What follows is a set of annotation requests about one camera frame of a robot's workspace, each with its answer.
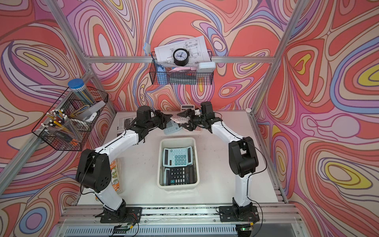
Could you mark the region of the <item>light blue calculator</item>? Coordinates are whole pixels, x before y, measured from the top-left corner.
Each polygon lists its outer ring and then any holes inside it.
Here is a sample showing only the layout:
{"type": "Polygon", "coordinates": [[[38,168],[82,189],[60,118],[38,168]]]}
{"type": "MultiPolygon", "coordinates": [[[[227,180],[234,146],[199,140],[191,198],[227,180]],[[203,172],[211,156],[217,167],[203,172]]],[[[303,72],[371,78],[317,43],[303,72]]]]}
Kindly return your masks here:
{"type": "Polygon", "coordinates": [[[181,129],[182,127],[180,127],[178,123],[171,120],[167,123],[166,128],[163,130],[163,132],[165,135],[170,135],[179,132],[181,129]]]}
{"type": "Polygon", "coordinates": [[[164,170],[164,174],[163,174],[163,185],[164,186],[169,186],[169,183],[170,183],[170,169],[169,168],[166,168],[164,170]]]}
{"type": "Polygon", "coordinates": [[[190,166],[193,164],[193,161],[193,149],[191,146],[163,149],[162,165],[166,168],[190,166]]]}

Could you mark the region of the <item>black calculator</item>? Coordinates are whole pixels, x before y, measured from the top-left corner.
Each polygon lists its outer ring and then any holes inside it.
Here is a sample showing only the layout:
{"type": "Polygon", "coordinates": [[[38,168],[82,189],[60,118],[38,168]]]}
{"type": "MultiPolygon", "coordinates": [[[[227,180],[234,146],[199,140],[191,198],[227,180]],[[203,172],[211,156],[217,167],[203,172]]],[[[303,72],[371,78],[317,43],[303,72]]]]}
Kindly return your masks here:
{"type": "Polygon", "coordinates": [[[170,169],[169,186],[188,185],[197,182],[196,171],[193,165],[186,167],[173,167],[170,169]]]}

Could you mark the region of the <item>light blue calculator front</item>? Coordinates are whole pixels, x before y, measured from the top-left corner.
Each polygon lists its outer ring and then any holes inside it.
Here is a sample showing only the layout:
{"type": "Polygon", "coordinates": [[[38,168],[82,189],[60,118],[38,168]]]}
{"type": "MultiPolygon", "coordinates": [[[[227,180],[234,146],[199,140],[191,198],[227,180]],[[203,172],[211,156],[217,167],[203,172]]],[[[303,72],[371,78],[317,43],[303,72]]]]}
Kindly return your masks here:
{"type": "Polygon", "coordinates": [[[164,186],[169,186],[169,183],[170,183],[170,169],[169,168],[166,168],[164,170],[164,174],[163,174],[163,185],[164,186]]]}

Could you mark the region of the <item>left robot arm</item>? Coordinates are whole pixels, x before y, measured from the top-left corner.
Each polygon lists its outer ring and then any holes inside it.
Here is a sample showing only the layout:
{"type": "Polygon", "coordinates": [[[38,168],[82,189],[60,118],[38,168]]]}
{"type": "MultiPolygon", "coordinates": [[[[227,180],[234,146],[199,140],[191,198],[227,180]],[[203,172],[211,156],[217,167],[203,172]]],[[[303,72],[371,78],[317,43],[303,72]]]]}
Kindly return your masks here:
{"type": "Polygon", "coordinates": [[[103,208],[118,218],[126,216],[125,201],[117,194],[111,184],[111,163],[128,148],[144,141],[150,131],[164,130],[172,115],[149,106],[141,106],[136,118],[126,126],[117,138],[94,150],[82,151],[76,173],[76,181],[81,187],[90,190],[102,202],[103,208]]]}

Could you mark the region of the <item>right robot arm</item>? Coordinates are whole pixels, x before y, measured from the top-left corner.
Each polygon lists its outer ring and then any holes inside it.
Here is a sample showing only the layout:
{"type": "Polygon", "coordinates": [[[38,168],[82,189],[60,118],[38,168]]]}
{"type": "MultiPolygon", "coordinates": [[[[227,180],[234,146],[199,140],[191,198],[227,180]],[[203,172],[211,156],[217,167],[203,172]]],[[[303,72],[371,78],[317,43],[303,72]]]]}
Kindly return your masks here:
{"type": "Polygon", "coordinates": [[[228,144],[229,166],[235,174],[235,195],[231,206],[220,206],[218,213],[222,222],[260,220],[257,207],[249,197],[249,179],[259,166],[259,159],[251,137],[241,137],[228,128],[221,117],[216,116],[212,103],[202,102],[200,110],[186,109],[177,114],[184,118],[180,126],[188,131],[197,127],[208,130],[228,144]]]}

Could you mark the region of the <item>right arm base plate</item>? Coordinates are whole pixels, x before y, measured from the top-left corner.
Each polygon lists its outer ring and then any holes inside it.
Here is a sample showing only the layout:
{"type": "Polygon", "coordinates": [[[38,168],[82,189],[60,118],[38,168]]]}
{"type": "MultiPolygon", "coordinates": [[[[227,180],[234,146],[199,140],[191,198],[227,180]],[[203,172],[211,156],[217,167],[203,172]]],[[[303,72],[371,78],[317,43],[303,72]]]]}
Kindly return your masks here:
{"type": "Polygon", "coordinates": [[[219,206],[218,213],[221,222],[250,222],[255,224],[260,221],[257,207],[252,204],[243,207],[237,205],[219,206]]]}

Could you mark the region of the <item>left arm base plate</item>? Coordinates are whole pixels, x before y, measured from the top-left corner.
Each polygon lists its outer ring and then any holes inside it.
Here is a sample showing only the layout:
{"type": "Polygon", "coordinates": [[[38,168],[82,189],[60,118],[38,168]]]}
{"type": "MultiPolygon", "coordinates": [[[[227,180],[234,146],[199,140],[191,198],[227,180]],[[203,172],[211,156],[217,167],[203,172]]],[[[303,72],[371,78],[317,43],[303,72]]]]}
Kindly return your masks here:
{"type": "Polygon", "coordinates": [[[120,210],[110,211],[106,208],[96,217],[100,217],[101,223],[139,223],[142,216],[141,207],[121,207],[120,210]]]}

